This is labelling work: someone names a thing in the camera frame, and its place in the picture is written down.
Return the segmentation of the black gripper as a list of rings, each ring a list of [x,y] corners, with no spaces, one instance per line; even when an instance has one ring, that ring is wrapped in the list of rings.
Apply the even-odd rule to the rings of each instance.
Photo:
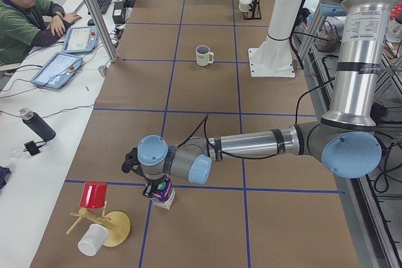
[[[154,193],[154,187],[158,187],[159,184],[164,182],[165,175],[162,175],[161,177],[159,177],[157,179],[151,179],[151,178],[148,178],[148,177],[145,176],[144,180],[146,182],[146,186],[144,187],[142,195],[147,197],[147,198],[152,198],[153,193]]]

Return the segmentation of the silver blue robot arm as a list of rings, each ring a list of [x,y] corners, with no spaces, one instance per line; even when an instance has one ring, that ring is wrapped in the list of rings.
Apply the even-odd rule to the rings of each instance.
[[[285,130],[191,137],[177,146],[167,145],[160,136],[147,136],[133,157],[137,174],[146,180],[143,195],[166,198],[173,189],[169,176],[202,185],[212,163],[227,157],[262,160],[293,153],[312,156],[343,178],[360,178],[373,171],[382,150],[373,135],[376,125],[370,112],[386,29],[400,1],[320,0],[321,5],[341,6],[346,13],[331,104],[320,121]]]

